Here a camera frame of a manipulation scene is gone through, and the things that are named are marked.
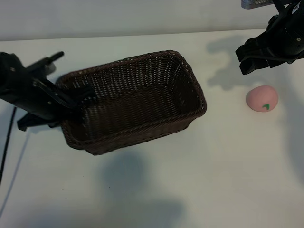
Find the white tabletop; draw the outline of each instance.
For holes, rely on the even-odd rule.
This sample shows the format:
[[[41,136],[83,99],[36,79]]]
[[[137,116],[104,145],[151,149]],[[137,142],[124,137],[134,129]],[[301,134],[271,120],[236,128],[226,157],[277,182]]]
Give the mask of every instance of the white tabletop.
[[[0,42],[28,65],[64,51],[58,76],[173,49],[208,103],[188,129],[92,156],[61,130],[16,123],[0,188],[2,228],[304,227],[304,60],[243,76],[235,50],[262,30]],[[278,106],[257,113],[247,92],[270,85]],[[0,101],[0,149],[12,105]],[[17,111],[17,119],[25,112]]]

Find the white wall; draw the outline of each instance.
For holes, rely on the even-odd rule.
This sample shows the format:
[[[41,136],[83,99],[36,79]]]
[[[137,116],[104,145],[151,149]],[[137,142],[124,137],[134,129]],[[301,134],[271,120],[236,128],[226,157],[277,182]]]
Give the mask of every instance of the white wall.
[[[0,40],[257,29],[275,14],[240,0],[2,0]]]

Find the pink fruit toy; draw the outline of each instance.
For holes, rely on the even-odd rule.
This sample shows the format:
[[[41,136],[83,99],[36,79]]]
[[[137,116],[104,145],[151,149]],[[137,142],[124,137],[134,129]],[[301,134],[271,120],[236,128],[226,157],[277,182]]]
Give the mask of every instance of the pink fruit toy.
[[[268,85],[254,88],[246,96],[247,105],[257,112],[269,112],[273,110],[278,100],[279,97],[276,90]]]

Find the black cable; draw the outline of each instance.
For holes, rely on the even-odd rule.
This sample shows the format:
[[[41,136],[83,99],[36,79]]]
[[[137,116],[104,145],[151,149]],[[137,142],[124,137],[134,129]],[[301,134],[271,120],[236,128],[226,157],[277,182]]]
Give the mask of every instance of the black cable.
[[[0,186],[1,186],[1,182],[2,182],[2,176],[3,176],[3,171],[4,171],[6,153],[7,153],[8,147],[9,147],[10,133],[11,133],[11,129],[13,127],[16,110],[17,110],[17,108],[14,107],[13,112],[11,114],[11,118],[10,118],[10,123],[9,123],[10,125],[9,125],[8,134],[6,136],[6,142],[5,142],[5,146],[4,146],[4,151],[3,151],[3,156],[2,156],[2,162],[1,162],[1,169],[0,169]]]

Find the wicker basket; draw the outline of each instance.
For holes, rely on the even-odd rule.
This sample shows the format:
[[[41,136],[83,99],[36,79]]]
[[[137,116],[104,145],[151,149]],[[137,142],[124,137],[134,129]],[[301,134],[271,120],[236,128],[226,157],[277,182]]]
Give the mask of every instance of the wicker basket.
[[[61,123],[67,144],[93,155],[184,130],[207,109],[191,67],[171,50],[71,72],[56,85],[94,88],[84,122]]]

